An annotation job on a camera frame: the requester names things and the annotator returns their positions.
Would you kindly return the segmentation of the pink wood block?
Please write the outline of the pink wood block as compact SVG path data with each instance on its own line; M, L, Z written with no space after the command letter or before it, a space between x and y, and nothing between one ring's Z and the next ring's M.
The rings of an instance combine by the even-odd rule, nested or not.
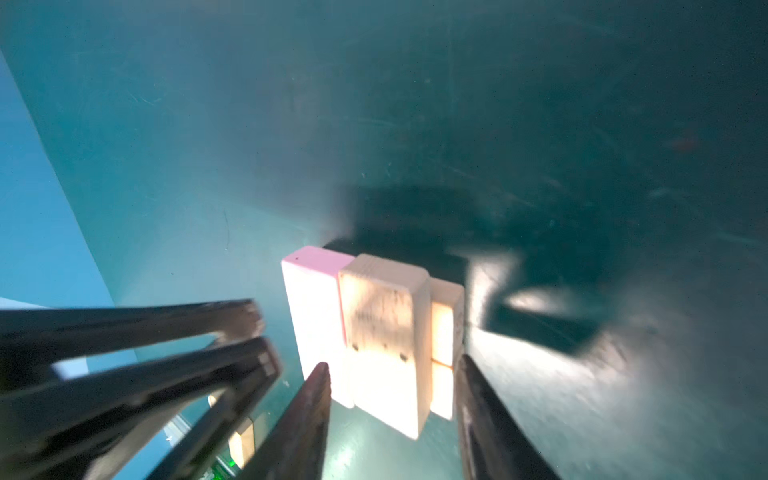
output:
M348 254L305 246L281 261L302 374L307 378L317 364L327 363L331 397L348 409L354 407L354 398L339 273L353 260Z

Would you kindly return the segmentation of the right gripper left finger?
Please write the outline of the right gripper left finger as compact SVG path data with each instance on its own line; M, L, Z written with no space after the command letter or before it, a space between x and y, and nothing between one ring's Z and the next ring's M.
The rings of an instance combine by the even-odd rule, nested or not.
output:
M320 479L331 413L329 366L318 363L239 479Z

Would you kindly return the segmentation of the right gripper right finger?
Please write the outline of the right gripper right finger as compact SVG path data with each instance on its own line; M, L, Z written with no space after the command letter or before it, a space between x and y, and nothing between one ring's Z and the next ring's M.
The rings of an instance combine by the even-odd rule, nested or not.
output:
M466 479L559 477L467 354L454 367L454 413Z

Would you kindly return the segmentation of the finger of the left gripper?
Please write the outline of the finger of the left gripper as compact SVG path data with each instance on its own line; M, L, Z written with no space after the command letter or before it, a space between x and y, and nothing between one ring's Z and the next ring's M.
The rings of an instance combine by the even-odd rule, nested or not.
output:
M243 341L263 333L251 300L140 308L14 309L1 312L1 388L53 378L51 365L82 356L216 334Z
M112 479L188 403L219 392L215 405L150 475L194 479L281 370L271 343L258 337L4 393L1 476Z

